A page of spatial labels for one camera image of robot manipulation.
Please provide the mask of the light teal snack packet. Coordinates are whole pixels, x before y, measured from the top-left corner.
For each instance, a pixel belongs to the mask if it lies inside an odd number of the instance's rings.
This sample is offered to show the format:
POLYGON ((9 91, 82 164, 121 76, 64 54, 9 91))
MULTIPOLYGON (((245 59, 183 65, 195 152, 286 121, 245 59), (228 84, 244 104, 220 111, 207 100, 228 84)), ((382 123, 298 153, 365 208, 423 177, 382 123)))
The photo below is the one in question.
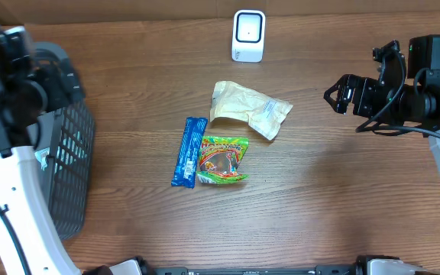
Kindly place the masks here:
POLYGON ((34 152, 37 161, 40 163, 40 168, 45 171, 48 167, 57 167, 56 159, 59 156, 59 150, 51 150, 50 147, 46 147, 34 152))

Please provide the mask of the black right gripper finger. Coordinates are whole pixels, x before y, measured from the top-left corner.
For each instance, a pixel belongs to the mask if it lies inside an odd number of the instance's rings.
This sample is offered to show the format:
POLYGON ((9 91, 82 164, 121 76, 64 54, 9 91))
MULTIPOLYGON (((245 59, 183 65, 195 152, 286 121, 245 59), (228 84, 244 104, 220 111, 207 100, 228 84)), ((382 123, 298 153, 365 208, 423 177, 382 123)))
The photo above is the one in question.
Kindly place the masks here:
POLYGON ((351 74, 344 74, 332 87, 327 89, 324 93, 324 100, 327 102, 350 102, 352 99, 351 74), (331 94, 337 92, 338 94, 333 99, 331 94))
POLYGON ((332 109, 339 114, 345 115, 348 110, 348 105, 351 103, 351 97, 345 98, 345 97, 336 97, 333 99, 330 95, 327 95, 325 97, 325 100, 332 109))

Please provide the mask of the beige snack bag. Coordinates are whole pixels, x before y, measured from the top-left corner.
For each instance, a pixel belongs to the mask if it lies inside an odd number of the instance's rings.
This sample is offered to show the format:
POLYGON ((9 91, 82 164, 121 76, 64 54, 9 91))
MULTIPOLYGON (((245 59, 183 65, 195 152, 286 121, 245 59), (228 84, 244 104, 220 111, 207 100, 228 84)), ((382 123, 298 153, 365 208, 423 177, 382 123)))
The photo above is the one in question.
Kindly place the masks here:
POLYGON ((218 81, 212 93, 210 120, 230 118, 248 126, 272 141, 293 105, 249 89, 236 82, 218 81))

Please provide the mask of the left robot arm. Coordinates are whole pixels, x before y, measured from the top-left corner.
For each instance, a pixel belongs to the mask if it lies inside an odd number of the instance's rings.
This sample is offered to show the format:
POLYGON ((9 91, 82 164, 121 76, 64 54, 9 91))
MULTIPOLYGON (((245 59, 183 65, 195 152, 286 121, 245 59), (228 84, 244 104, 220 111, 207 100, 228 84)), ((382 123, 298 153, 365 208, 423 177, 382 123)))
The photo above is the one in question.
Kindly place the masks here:
POLYGON ((95 121, 57 44, 0 28, 0 258, 9 274, 78 274, 95 121))

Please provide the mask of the green gummy candy bag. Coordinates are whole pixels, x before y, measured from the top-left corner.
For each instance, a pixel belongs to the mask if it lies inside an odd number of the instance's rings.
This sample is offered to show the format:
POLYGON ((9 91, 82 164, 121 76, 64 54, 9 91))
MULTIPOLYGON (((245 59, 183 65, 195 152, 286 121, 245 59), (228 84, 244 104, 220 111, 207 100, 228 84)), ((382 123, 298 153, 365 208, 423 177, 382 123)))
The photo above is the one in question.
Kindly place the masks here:
POLYGON ((247 174, 238 172, 238 166, 248 146, 246 137, 204 136, 199 151, 199 171, 196 173, 199 182, 228 185, 247 179, 247 174))

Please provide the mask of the blue cookie packet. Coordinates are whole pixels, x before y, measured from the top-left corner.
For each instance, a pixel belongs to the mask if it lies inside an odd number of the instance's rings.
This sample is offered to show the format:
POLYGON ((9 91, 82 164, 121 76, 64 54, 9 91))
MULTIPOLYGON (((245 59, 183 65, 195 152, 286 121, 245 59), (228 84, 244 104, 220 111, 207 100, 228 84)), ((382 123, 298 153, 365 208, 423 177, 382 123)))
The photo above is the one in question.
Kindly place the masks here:
POLYGON ((196 168, 202 138, 208 124, 207 118, 188 117, 177 156, 172 186, 193 189, 196 182, 196 168))

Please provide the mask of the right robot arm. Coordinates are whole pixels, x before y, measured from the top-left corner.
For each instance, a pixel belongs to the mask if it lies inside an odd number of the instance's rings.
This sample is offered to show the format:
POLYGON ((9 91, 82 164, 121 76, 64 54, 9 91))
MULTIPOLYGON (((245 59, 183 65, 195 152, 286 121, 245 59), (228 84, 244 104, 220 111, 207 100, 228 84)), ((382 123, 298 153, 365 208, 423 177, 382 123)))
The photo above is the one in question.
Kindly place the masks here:
POLYGON ((324 93, 337 113, 348 105, 366 121, 357 133, 399 136, 416 132, 428 138, 440 176, 440 34, 414 37, 409 54, 393 40, 373 50, 380 75, 371 79, 345 74, 324 93))

